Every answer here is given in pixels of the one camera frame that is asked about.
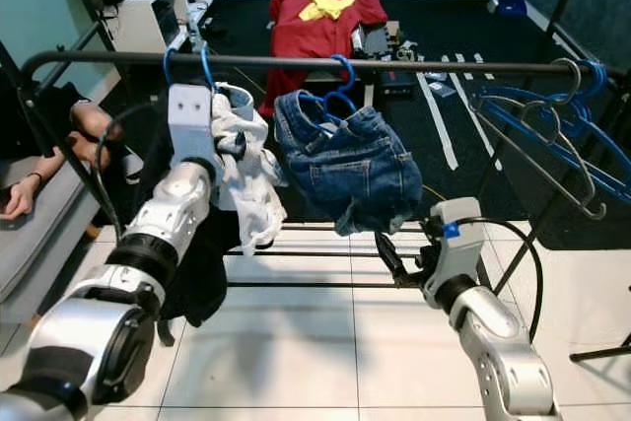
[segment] jeans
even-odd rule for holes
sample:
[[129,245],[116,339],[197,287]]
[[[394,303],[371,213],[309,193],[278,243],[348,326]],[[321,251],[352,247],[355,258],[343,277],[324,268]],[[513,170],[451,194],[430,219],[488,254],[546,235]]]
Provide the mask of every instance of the jeans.
[[322,106],[300,93],[276,100],[275,134],[301,191],[335,221],[340,236],[397,232],[421,199],[412,155],[372,107],[327,133],[319,126],[327,122]]

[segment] teal wall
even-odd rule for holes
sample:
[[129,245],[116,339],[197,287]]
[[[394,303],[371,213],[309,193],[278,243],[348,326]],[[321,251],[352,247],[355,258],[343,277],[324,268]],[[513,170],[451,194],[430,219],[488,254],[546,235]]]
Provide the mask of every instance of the teal wall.
[[[19,66],[35,53],[69,47],[90,25],[81,0],[0,0],[0,39]],[[98,38],[86,49],[104,49]],[[75,83],[87,94],[105,75],[110,66],[71,65],[57,84]],[[39,78],[48,69],[41,68]]]

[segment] black tripod leg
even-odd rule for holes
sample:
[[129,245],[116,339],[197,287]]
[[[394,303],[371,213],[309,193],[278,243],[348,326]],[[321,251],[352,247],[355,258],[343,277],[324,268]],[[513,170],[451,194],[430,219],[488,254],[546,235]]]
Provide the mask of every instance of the black tripod leg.
[[570,354],[572,362],[582,362],[591,359],[603,359],[605,357],[615,357],[616,355],[631,355],[631,346],[623,345],[613,349],[595,350],[594,352],[581,352],[580,354]]

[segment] white cabinet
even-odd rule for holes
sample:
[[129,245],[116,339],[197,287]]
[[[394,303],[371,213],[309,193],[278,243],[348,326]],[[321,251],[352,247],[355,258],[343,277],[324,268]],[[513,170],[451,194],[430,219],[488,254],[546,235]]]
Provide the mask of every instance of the white cabinet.
[[213,0],[124,0],[105,12],[116,51],[164,53],[186,40],[187,12],[197,19]]

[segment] drying rack rod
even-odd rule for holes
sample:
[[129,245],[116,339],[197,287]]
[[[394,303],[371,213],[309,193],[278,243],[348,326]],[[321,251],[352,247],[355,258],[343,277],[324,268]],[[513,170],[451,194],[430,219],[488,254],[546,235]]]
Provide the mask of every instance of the drying rack rod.
[[[31,79],[37,69],[48,63],[111,63],[119,65],[161,65],[163,54],[135,53],[118,51],[44,51],[29,58],[23,66],[23,73]],[[199,54],[175,53],[170,56],[172,65],[201,65]],[[241,66],[254,68],[282,68],[319,71],[345,69],[336,59],[325,58],[279,58],[269,56],[228,56],[209,55],[208,63],[213,66]],[[560,64],[535,63],[445,63],[442,61],[378,61],[366,59],[350,60],[356,71],[445,71],[448,73],[492,73],[498,75],[527,76],[573,76],[570,67]],[[626,71],[607,67],[607,74],[614,79],[624,78]],[[591,68],[581,67],[581,73],[592,74]]]

